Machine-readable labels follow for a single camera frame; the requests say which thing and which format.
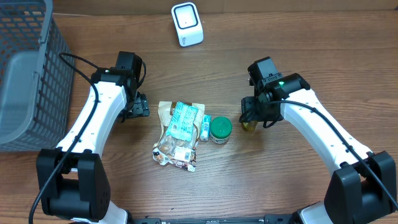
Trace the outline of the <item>yellow juice bottle silver cap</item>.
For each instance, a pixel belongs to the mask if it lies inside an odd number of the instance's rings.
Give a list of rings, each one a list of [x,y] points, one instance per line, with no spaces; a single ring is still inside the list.
[[[242,123],[242,127],[245,131],[254,131],[256,129],[258,122],[257,121],[250,121],[247,123]]]

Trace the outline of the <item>green lid white jar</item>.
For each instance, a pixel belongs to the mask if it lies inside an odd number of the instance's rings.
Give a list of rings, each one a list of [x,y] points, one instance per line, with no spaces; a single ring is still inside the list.
[[[227,117],[216,117],[210,123],[210,139],[216,144],[224,144],[229,140],[232,129],[233,125]]]

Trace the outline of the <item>teal white tissue pack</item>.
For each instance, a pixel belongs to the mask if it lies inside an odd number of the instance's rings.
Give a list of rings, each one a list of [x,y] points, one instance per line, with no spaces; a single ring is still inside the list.
[[[201,124],[201,133],[200,133],[200,140],[201,141],[208,141],[210,137],[210,123],[211,123],[211,116],[205,114]]]

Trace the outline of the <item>brown white snack packet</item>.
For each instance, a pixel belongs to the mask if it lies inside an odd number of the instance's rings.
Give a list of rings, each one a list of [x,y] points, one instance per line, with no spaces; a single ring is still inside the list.
[[[166,130],[171,122],[177,102],[161,101],[158,107],[161,135],[152,150],[152,158],[160,165],[172,164],[189,172],[195,172],[197,166],[197,144],[200,140],[201,124],[205,115],[205,105],[199,103],[185,103],[198,108],[193,122],[191,141],[183,141],[172,136],[166,136]]]

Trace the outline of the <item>teal white snack packet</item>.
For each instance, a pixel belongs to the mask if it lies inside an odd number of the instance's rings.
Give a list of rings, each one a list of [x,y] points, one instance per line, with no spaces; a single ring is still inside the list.
[[[193,122],[197,116],[198,108],[177,102],[171,122],[166,130],[166,136],[191,141],[193,134]]]

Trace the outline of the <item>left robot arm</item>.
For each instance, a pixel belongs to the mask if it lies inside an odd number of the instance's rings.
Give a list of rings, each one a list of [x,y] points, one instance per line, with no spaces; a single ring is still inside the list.
[[[36,160],[37,206],[46,215],[72,223],[133,223],[131,213],[111,201],[102,163],[104,145],[117,120],[147,117],[149,106],[138,89],[146,76],[145,62],[134,52],[118,53],[114,67],[96,67],[89,97],[67,135],[54,149],[42,149]]]

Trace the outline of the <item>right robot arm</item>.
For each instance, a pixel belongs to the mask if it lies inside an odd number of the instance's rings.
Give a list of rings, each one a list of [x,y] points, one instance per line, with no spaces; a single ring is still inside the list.
[[[270,57],[248,67],[253,96],[241,101],[245,130],[286,120],[304,136],[328,169],[325,198],[291,215],[266,215],[265,223],[371,223],[397,211],[396,163],[373,153],[322,106],[298,73],[283,76]]]

